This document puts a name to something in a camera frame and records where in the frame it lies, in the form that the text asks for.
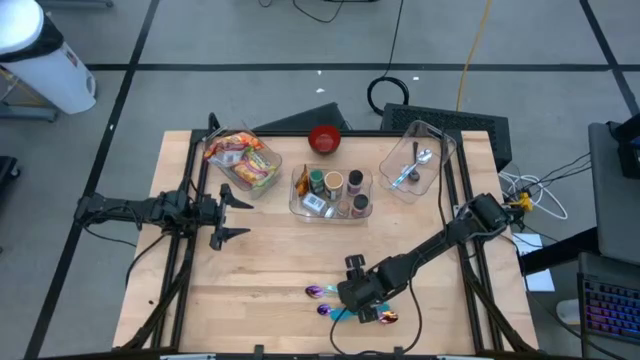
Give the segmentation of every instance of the metal spoon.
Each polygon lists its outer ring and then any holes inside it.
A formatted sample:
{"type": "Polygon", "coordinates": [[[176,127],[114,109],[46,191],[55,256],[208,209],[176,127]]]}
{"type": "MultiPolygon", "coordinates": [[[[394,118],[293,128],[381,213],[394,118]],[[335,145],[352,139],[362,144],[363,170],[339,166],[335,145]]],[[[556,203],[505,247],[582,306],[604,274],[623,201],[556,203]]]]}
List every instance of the metal spoon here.
{"type": "Polygon", "coordinates": [[[418,157],[416,158],[416,162],[409,166],[403,173],[402,175],[400,175],[399,178],[396,179],[396,181],[393,182],[393,184],[391,185],[391,189],[395,189],[398,186],[400,186],[400,184],[402,184],[402,182],[404,181],[404,179],[407,178],[407,176],[409,176],[409,174],[411,173],[411,171],[413,171],[413,169],[416,168],[416,166],[418,165],[424,165],[426,163],[429,162],[429,160],[431,159],[431,150],[429,149],[424,149],[422,151],[420,151],[418,153],[418,157]]]}

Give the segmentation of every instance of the clear plastic bin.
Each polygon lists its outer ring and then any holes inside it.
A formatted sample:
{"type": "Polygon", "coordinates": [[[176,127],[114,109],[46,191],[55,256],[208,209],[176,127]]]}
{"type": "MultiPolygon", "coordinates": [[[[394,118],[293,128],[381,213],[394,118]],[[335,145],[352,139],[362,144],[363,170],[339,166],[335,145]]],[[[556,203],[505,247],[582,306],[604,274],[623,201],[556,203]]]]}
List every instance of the clear plastic bin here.
{"type": "MultiPolygon", "coordinates": [[[[427,192],[440,172],[441,139],[443,139],[443,134],[437,128],[420,120],[412,122],[402,139],[398,141],[387,158],[380,163],[380,186],[391,191],[404,202],[414,203],[417,201],[427,192]],[[393,186],[403,172],[414,164],[414,142],[418,143],[418,153],[428,149],[431,151],[431,158],[426,164],[418,164],[415,167],[415,171],[420,175],[419,180],[414,181],[407,177],[398,186],[393,186]]],[[[448,151],[442,164],[449,160],[457,146],[451,136],[444,134],[444,139],[447,142],[448,151]]]]}
{"type": "Polygon", "coordinates": [[[358,225],[367,221],[367,218],[373,212],[373,199],[371,198],[372,192],[371,187],[373,184],[373,176],[371,175],[371,171],[368,169],[334,169],[330,166],[325,165],[309,165],[307,164],[307,169],[309,173],[313,170],[322,170],[323,175],[326,176],[327,173],[335,171],[340,173],[344,179],[344,183],[342,186],[342,191],[338,199],[329,200],[327,194],[322,191],[316,194],[322,200],[327,202],[327,206],[325,210],[321,214],[315,214],[312,211],[308,210],[306,207],[302,205],[302,200],[304,196],[299,197],[298,192],[296,190],[296,182],[300,179],[302,172],[304,171],[304,165],[296,166],[291,172],[291,189],[289,192],[289,210],[296,216],[296,218],[302,222],[306,223],[320,223],[320,224],[339,224],[339,225],[358,225]],[[360,187],[360,191],[356,195],[350,195],[348,192],[348,179],[349,173],[353,170],[359,170],[362,172],[362,185],[360,187]],[[369,199],[368,206],[364,209],[362,214],[354,217],[353,210],[353,202],[357,195],[365,195],[369,199]],[[345,201],[349,204],[349,211],[347,216],[340,216],[337,211],[338,203],[341,201],[345,201]],[[334,214],[331,218],[325,218],[326,211],[329,208],[334,208],[334,214]]]}
{"type": "Polygon", "coordinates": [[[249,192],[251,200],[266,193],[281,176],[282,156],[250,130],[220,128],[205,140],[204,157],[239,189],[249,192]]]}

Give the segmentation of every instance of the white cable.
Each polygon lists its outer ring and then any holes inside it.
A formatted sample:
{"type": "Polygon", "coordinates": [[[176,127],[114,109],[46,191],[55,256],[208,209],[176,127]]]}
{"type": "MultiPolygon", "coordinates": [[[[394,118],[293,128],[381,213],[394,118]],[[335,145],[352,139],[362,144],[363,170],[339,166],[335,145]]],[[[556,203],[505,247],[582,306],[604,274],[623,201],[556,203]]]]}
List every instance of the white cable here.
{"type": "Polygon", "coordinates": [[[509,184],[511,184],[511,186],[509,186],[508,192],[503,191],[502,194],[504,195],[510,195],[513,194],[514,192],[516,192],[517,190],[517,185],[516,182],[517,181],[526,181],[528,183],[532,183],[535,184],[534,186],[538,186],[540,187],[540,196],[538,196],[538,199],[534,200],[531,199],[533,206],[537,207],[538,209],[546,212],[547,214],[553,216],[556,219],[560,219],[560,220],[567,220],[569,218],[569,214],[567,213],[567,210],[565,210],[564,206],[562,206],[562,203],[560,203],[560,200],[558,200],[558,198],[555,197],[555,195],[553,195],[551,193],[551,191],[547,190],[546,186],[540,183],[540,179],[537,176],[533,176],[533,175],[522,175],[522,176],[518,176],[518,175],[514,175],[514,174],[510,174],[508,172],[502,171],[498,174],[498,176],[500,176],[501,179],[509,182],[509,184]],[[553,200],[554,203],[556,203],[556,205],[558,205],[558,208],[562,211],[562,215],[556,214],[550,210],[548,210],[547,208],[545,208],[544,206],[540,205],[540,201],[542,200],[542,196],[544,194],[549,195],[549,197],[551,198],[551,200],[553,200]]]}

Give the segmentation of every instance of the black monitor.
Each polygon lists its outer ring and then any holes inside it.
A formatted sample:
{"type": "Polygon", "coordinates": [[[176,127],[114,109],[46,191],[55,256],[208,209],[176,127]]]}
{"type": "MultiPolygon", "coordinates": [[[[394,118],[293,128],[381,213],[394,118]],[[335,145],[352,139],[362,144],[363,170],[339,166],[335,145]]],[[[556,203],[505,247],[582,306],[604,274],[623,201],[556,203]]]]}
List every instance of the black monitor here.
{"type": "Polygon", "coordinates": [[[609,124],[611,135],[618,141],[618,156],[622,174],[640,179],[640,114],[615,127],[609,124]]]}

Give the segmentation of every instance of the wooden table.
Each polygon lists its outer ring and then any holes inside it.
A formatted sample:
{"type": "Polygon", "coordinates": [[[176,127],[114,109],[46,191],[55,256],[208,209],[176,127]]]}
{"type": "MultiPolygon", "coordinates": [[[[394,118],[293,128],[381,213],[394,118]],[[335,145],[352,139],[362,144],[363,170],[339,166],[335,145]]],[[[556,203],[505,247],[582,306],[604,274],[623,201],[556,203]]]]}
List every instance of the wooden table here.
{"type": "MultiPolygon", "coordinates": [[[[152,196],[177,188],[183,175],[189,136],[189,132],[165,133],[152,196]]],[[[463,137],[474,193],[491,192],[501,198],[487,134],[464,132],[463,137]]],[[[304,288],[343,280],[344,258],[348,255],[362,253],[367,265],[373,265],[387,256],[411,250],[442,229],[437,180],[427,194],[412,205],[401,202],[378,185],[378,165],[398,138],[345,137],[339,150],[327,158],[314,154],[303,137],[262,140],[282,155],[282,178],[257,200],[249,200],[247,194],[231,186],[237,198],[254,205],[255,209],[228,210],[227,226],[250,227],[251,232],[230,240],[221,252],[209,248],[212,228],[200,230],[180,343],[183,352],[250,353],[255,344],[263,344],[268,353],[334,352],[328,337],[332,322],[319,316],[316,307],[321,302],[338,306],[339,301],[337,298],[310,299],[304,288]],[[288,206],[290,174],[294,166],[304,163],[370,169],[375,179],[374,211],[368,222],[359,226],[330,226],[296,220],[288,206]]],[[[455,161],[453,168],[461,194],[455,161]]],[[[209,171],[206,192],[217,197],[220,184],[230,181],[214,167],[209,171]]],[[[450,220],[446,189],[442,203],[450,220]]],[[[146,248],[158,234],[158,228],[145,226],[137,252],[146,248]]],[[[169,240],[164,240],[134,268],[114,345],[131,338],[157,303],[168,247],[169,240]]],[[[537,347],[513,245],[498,237],[487,243],[485,250],[498,307],[522,338],[537,347]]],[[[424,327],[420,342],[411,354],[472,354],[457,251],[451,249],[423,266],[414,279],[414,287],[422,307],[424,327]]],[[[478,304],[484,344],[489,348],[490,332],[484,308],[479,301],[478,304]]],[[[397,323],[383,326],[362,325],[355,319],[341,322],[335,332],[338,346],[348,353],[366,349],[391,351],[394,346],[408,346],[417,331],[416,310],[409,291],[398,295],[390,305],[399,314],[397,323]]],[[[173,309],[168,311],[166,323],[173,323],[173,309]]],[[[168,344],[169,334],[170,327],[166,326],[164,343],[168,344]]]]}

